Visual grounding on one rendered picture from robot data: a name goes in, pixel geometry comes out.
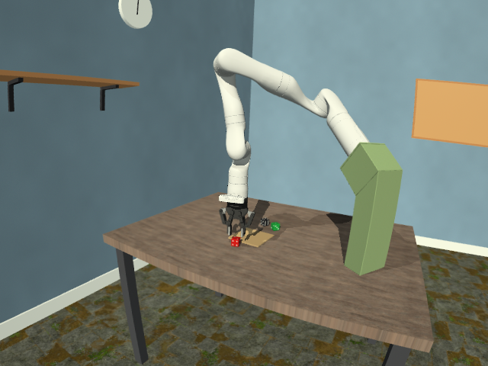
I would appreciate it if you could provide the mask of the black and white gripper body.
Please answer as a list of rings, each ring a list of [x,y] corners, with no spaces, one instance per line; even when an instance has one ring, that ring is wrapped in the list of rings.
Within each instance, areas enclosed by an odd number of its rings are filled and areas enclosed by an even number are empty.
[[[241,211],[242,218],[248,213],[248,198],[245,198],[244,204],[230,203],[227,202],[226,212],[230,215],[230,211],[234,210],[233,218],[239,220],[238,211]]]

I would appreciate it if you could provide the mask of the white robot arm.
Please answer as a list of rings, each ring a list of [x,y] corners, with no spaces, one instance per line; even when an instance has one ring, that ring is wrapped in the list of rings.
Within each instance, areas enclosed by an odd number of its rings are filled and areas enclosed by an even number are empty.
[[[255,81],[273,95],[298,104],[319,117],[327,118],[327,125],[339,141],[347,157],[359,142],[369,142],[348,114],[338,96],[327,88],[322,89],[314,101],[311,101],[301,91],[294,77],[260,63],[232,48],[226,48],[219,52],[213,61],[213,68],[223,100],[226,121],[226,151],[233,160],[229,170],[227,194],[221,194],[219,201],[244,204],[245,198],[248,197],[251,146],[244,137],[246,120],[242,102],[236,89],[236,74]]]

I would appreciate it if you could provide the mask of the red die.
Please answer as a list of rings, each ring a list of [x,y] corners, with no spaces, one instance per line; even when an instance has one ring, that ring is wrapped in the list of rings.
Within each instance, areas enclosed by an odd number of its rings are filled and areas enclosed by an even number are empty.
[[[237,247],[239,247],[240,242],[241,242],[241,238],[240,237],[237,237],[237,236],[234,236],[231,239],[231,246],[237,246]]]

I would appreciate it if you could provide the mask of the tan flat mat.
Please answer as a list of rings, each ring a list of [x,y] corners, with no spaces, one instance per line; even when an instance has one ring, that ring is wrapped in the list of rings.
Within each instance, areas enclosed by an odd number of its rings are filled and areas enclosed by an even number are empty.
[[[242,243],[259,247],[275,235],[246,228],[246,234],[244,235],[244,237],[241,237],[241,231],[239,231],[238,233],[235,233],[234,235],[228,237],[228,239],[232,239],[234,236],[240,237]]]

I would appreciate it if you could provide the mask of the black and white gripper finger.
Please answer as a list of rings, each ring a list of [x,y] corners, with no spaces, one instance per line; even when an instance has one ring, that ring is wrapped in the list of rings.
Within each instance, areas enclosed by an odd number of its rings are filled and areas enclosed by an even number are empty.
[[[226,219],[226,208],[221,208],[219,209],[219,212],[220,212],[220,217],[221,217],[221,220],[222,220],[222,223],[223,224],[226,224],[227,225],[227,234],[229,234],[229,236],[231,236],[232,234],[232,221],[233,221],[233,214],[234,214],[234,210],[231,210],[230,211],[230,216],[229,216],[229,219],[227,221]]]
[[[248,210],[248,213],[249,215],[249,221],[248,223],[246,223],[246,219],[245,217],[242,218],[242,214],[241,214],[241,211],[238,211],[238,216],[239,216],[239,222],[241,223],[241,237],[244,237],[244,235],[246,234],[246,227],[250,227],[250,224],[252,223],[251,221],[253,220],[254,216],[255,216],[255,211],[249,211]]]

